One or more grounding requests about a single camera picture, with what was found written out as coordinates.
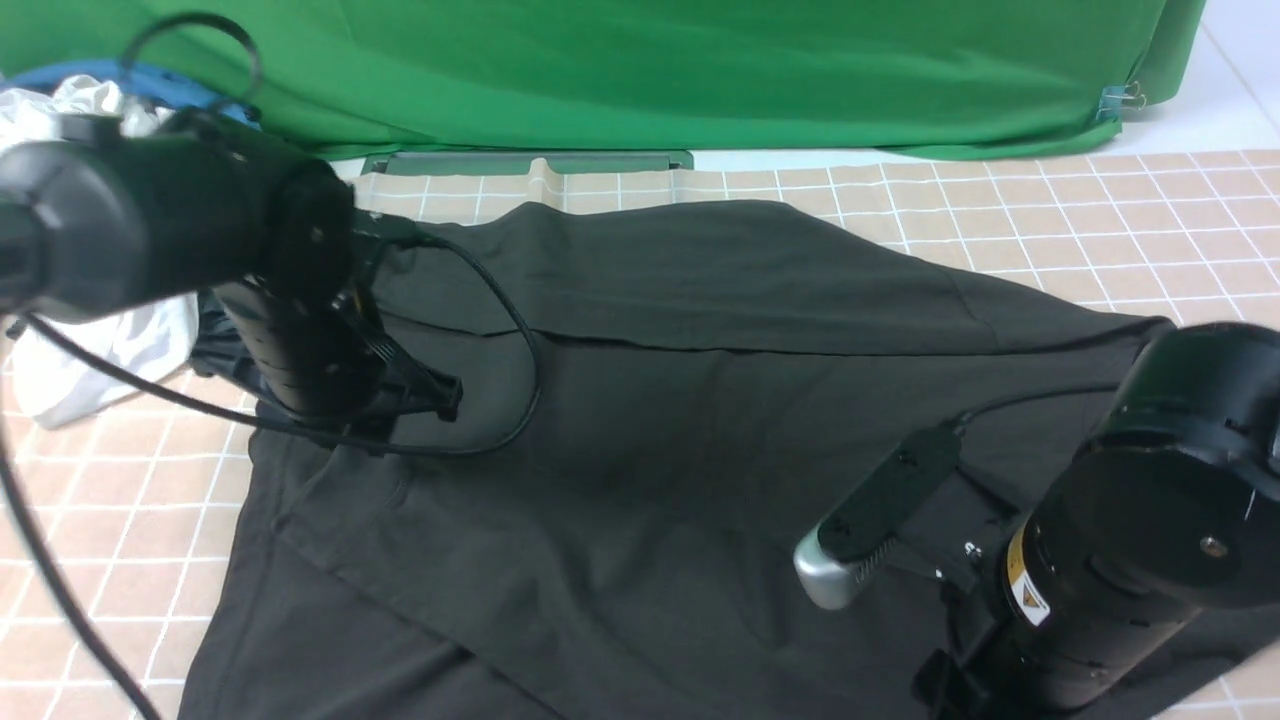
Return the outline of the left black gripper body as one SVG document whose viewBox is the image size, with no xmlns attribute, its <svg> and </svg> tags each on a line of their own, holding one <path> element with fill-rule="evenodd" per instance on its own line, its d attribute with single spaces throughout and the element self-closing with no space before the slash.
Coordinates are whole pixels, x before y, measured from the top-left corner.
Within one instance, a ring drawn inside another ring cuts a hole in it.
<svg viewBox="0 0 1280 720">
<path fill-rule="evenodd" d="M 372 282 L 387 251 L 417 237 L 411 220 L 374 211 L 287 213 L 244 277 L 212 291 L 256 366 L 248 392 L 301 425 L 340 427 L 357 363 L 340 311 L 358 310 L 387 332 Z"/>
</svg>

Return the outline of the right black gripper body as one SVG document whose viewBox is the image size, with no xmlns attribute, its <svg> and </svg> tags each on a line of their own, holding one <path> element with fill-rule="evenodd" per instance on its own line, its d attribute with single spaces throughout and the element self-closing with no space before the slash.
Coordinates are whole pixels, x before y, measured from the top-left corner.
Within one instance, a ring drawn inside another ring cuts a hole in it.
<svg viewBox="0 0 1280 720">
<path fill-rule="evenodd" d="M 1011 619 L 995 570 L 1020 497 L 983 470 L 905 470 L 895 491 L 895 538 L 938 574 L 943 612 L 942 644 L 915 670 L 911 697 L 928 719 L 1019 719 L 989 653 Z"/>
</svg>

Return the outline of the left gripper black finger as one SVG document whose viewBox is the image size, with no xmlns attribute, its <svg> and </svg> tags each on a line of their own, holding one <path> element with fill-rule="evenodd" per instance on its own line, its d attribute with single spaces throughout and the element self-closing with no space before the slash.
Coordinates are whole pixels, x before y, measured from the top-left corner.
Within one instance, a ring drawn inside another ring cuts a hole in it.
<svg viewBox="0 0 1280 720">
<path fill-rule="evenodd" d="M 403 416 L 457 419 L 463 396 L 460 378 L 420 363 L 358 310 L 342 310 L 340 319 L 357 343 L 355 401 L 340 414 L 346 436 L 389 441 Z"/>
</svg>

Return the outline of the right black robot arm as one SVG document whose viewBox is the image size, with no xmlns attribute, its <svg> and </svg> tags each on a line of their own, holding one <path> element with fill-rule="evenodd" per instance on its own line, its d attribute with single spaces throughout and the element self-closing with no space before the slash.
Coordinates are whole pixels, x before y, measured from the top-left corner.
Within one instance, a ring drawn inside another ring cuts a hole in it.
<svg viewBox="0 0 1280 720">
<path fill-rule="evenodd" d="M 1149 343 L 1023 518 L 942 589 L 916 671 L 932 719 L 1060 719 L 1202 612 L 1277 602 L 1277 332 L 1189 325 Z"/>
</svg>

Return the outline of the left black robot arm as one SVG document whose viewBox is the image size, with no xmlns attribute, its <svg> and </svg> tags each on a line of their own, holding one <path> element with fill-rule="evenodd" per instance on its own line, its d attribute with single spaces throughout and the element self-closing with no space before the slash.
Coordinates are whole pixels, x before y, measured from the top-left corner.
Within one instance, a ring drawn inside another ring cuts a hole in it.
<svg viewBox="0 0 1280 720">
<path fill-rule="evenodd" d="M 187 108 L 128 138 L 64 115 L 60 138 L 3 154 L 3 311 L 84 323 L 206 291 L 236 331 L 195 368 L 270 418 L 385 439 L 396 420 L 453 421 L 461 380 L 402 348 L 372 297 L 384 252 L 421 238 L 358 209 L 323 160 Z"/>
</svg>

